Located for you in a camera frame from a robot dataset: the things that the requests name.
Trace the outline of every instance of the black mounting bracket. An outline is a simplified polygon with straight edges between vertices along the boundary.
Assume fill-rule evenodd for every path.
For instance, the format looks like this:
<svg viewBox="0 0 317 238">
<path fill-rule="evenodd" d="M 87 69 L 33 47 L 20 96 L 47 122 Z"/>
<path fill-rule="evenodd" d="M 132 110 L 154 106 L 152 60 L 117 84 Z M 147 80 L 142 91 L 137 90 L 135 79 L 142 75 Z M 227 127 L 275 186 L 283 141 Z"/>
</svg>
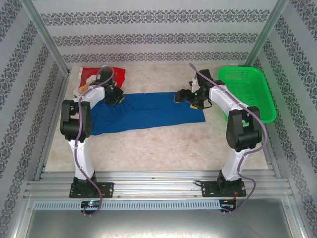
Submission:
<svg viewBox="0 0 317 238">
<path fill-rule="evenodd" d="M 195 184 L 202 188 L 203 197 L 245 197 L 247 195 L 241 178 L 227 181 L 221 170 L 217 181 L 195 181 Z"/>
<path fill-rule="evenodd" d="M 91 180 L 101 190 L 103 198 L 112 198 L 114 191 L 114 183 L 112 182 L 97 182 L 96 175 L 92 176 Z M 70 198 L 99 198 L 97 189 L 86 179 L 78 179 L 74 177 L 74 182 L 71 184 Z"/>
</svg>

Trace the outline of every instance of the green basket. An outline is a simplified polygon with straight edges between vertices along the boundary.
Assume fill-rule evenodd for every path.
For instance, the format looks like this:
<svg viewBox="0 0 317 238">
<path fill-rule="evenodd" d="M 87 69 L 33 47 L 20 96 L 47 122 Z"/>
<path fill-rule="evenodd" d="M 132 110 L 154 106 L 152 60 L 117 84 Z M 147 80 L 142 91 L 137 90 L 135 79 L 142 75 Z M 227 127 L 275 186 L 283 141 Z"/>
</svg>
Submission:
<svg viewBox="0 0 317 238">
<path fill-rule="evenodd" d="M 241 102 L 260 109 L 263 123 L 273 122 L 276 110 L 263 73 L 254 67 L 226 66 L 219 70 L 218 79 Z"/>
</svg>

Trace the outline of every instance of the blue cloth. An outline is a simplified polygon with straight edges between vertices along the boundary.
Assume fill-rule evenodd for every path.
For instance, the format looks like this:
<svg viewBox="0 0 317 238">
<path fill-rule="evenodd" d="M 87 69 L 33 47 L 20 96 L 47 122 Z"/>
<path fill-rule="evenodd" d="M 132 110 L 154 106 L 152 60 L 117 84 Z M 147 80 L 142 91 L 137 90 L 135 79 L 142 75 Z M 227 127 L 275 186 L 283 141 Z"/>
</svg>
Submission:
<svg viewBox="0 0 317 238">
<path fill-rule="evenodd" d="M 202 110 L 175 103 L 176 93 L 126 94 L 115 107 L 98 102 L 92 109 L 92 135 L 167 125 L 205 122 Z"/>
</svg>

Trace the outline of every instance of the red cloth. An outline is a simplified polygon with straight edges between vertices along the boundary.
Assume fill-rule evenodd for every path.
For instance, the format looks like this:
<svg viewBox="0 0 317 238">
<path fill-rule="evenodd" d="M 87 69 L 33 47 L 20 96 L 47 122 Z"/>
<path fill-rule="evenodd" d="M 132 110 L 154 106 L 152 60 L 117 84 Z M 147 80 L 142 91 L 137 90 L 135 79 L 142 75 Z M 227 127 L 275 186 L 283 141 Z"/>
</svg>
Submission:
<svg viewBox="0 0 317 238">
<path fill-rule="evenodd" d="M 114 67 L 113 69 L 114 79 L 117 83 L 117 87 L 120 88 L 125 80 L 125 69 L 116 67 Z M 81 73 L 81 81 L 79 87 L 84 86 L 86 84 L 87 78 L 89 78 L 91 75 L 96 75 L 98 73 L 98 70 L 99 68 L 84 67 Z"/>
</svg>

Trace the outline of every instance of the patterned wallpaper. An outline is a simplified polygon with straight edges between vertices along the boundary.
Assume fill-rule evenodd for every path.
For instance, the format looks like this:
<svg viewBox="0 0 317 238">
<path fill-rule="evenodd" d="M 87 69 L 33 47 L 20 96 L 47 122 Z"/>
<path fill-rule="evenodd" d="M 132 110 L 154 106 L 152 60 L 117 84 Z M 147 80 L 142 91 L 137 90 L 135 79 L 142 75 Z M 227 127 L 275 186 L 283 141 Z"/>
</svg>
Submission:
<svg viewBox="0 0 317 238">
<path fill-rule="evenodd" d="M 309 237 L 317 237 L 316 2 L 289 1 L 254 63 L 277 110 L 267 125 L 274 155 L 290 179 Z"/>
<path fill-rule="evenodd" d="M 1 1 L 0 238 L 34 178 L 64 75 L 18 0 Z"/>
<path fill-rule="evenodd" d="M 69 67 L 243 64 L 276 0 L 35 0 Z"/>
</svg>

